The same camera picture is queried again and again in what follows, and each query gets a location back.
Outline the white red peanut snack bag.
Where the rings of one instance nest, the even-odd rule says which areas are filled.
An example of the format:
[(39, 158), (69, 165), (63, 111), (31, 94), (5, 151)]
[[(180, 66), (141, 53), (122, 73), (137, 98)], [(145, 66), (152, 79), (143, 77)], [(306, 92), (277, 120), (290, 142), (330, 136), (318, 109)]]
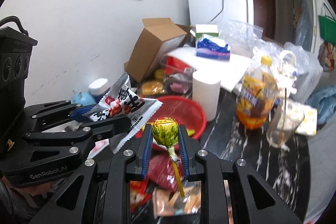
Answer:
[(118, 144), (110, 144), (113, 153), (120, 151), (121, 147), (131, 139), (146, 122), (162, 106), (162, 102), (153, 98), (142, 98), (131, 90), (130, 78), (124, 73), (103, 96), (100, 102), (84, 114), (93, 122), (115, 118), (120, 115), (127, 116), (131, 125), (126, 133), (122, 134)]

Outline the beige wafer snack packet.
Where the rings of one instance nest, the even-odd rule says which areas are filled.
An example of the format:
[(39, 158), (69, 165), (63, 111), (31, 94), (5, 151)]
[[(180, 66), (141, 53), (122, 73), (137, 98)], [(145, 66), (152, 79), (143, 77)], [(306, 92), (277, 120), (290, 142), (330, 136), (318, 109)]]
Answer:
[(155, 188), (152, 195), (153, 214), (158, 217), (192, 215), (201, 212), (201, 182), (183, 183), (184, 197), (180, 192)]

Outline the red gold snack bag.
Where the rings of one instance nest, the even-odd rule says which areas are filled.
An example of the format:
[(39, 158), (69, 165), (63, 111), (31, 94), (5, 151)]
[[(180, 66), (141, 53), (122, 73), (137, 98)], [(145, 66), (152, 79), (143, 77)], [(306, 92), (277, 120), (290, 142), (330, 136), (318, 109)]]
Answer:
[(135, 210), (147, 203), (151, 199), (151, 194), (147, 190), (148, 179), (143, 181), (131, 181), (130, 185), (130, 211)]

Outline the dark red triangular snack bag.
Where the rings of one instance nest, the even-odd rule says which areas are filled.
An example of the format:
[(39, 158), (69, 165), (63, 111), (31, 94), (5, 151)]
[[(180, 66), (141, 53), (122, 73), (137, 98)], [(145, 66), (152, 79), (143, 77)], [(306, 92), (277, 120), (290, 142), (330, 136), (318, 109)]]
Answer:
[(146, 177), (161, 188), (171, 192), (178, 190), (174, 169), (167, 153), (155, 155), (150, 159)]

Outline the yellow green lollipop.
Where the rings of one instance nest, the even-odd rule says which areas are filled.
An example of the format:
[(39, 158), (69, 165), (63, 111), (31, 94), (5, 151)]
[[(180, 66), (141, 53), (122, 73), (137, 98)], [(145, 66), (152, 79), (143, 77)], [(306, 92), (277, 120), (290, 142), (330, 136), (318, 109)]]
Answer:
[(179, 194), (182, 198), (184, 198), (185, 192), (183, 190), (181, 177), (179, 175), (177, 163), (178, 157), (175, 153), (175, 145), (178, 143), (179, 137), (179, 127), (177, 121), (171, 117), (156, 119), (152, 125), (152, 134), (158, 145), (166, 147), (174, 170), (174, 176), (176, 179)]

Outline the red plastic mesh basket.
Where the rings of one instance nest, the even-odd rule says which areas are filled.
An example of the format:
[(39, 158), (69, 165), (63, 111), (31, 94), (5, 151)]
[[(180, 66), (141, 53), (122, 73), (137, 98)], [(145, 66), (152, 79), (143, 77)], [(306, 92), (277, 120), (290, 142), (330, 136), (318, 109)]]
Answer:
[(196, 139), (200, 144), (199, 139), (207, 124), (202, 107), (197, 102), (181, 96), (163, 96), (158, 100), (162, 102), (162, 105), (147, 123), (153, 124), (158, 118), (174, 118), (179, 125), (185, 125), (187, 132), (193, 132), (191, 138)]

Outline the iced tea bottle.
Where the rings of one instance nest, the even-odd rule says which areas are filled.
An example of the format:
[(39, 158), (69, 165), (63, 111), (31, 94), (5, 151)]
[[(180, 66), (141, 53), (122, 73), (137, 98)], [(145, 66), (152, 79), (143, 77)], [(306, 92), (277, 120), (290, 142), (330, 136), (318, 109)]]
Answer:
[(271, 65), (272, 57), (263, 55), (243, 76), (236, 116), (248, 130), (256, 130), (266, 122), (276, 100), (278, 88)]

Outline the clear plastic container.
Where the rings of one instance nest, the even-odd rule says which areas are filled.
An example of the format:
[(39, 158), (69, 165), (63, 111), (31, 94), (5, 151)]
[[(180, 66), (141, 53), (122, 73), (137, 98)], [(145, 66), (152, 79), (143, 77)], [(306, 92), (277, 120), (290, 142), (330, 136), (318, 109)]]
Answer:
[(180, 59), (165, 56), (160, 62), (165, 74), (163, 85), (168, 94), (189, 97), (193, 89), (194, 68)]

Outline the white paper towel roll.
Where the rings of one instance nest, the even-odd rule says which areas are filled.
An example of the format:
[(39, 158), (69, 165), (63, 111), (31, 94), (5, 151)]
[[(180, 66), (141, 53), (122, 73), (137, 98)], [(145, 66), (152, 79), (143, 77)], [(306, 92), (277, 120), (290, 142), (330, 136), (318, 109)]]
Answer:
[(220, 88), (221, 80), (215, 73), (205, 70), (193, 73), (193, 101), (202, 107), (208, 122), (216, 117)]

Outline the white foam sheet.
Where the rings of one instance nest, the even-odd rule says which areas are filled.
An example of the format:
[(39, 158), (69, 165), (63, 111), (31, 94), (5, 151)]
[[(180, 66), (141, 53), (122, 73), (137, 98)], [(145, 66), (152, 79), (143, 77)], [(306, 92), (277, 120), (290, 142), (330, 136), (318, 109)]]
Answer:
[(220, 86), (228, 92), (233, 91), (252, 63), (250, 58), (236, 54), (231, 54), (229, 60), (197, 57), (196, 49), (193, 47), (176, 48), (166, 56), (175, 57), (195, 70), (211, 70), (219, 76)]

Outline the white water bottle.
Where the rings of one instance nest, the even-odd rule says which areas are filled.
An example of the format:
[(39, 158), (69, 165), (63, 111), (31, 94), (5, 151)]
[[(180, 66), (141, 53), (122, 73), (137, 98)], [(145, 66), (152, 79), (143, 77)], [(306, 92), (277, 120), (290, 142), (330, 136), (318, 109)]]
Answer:
[(280, 98), (288, 98), (291, 94), (297, 93), (295, 88), (297, 72), (295, 54), (292, 51), (283, 50), (279, 55), (279, 65), (275, 76)]

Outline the blue tissue pack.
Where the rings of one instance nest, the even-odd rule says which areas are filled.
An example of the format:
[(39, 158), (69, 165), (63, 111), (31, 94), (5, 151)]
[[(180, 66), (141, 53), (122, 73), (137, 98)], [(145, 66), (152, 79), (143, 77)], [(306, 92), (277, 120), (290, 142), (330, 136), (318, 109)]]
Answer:
[(196, 56), (213, 60), (229, 60), (231, 47), (224, 39), (203, 34), (196, 41)]

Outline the large clear zip bag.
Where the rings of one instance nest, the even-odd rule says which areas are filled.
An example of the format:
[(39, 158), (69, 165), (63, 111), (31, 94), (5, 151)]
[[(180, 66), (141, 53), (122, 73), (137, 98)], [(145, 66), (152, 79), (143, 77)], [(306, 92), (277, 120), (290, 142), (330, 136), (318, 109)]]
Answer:
[(230, 45), (231, 54), (252, 57), (256, 42), (261, 39), (263, 28), (252, 24), (228, 20), (219, 37)]

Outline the white mini fridge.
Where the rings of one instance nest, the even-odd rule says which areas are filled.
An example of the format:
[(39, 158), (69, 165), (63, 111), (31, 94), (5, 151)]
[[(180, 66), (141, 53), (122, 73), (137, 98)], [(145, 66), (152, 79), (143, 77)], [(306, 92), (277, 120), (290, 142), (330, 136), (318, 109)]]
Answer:
[(230, 20), (254, 24), (253, 0), (188, 0), (190, 23), (225, 26)]

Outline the green tote bag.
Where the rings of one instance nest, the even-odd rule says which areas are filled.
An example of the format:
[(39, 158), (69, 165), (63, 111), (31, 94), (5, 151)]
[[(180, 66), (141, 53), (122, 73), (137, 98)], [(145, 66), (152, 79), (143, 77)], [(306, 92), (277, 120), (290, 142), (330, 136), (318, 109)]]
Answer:
[(324, 15), (319, 16), (320, 37), (332, 44), (336, 45), (336, 22), (328, 6), (323, 3)]

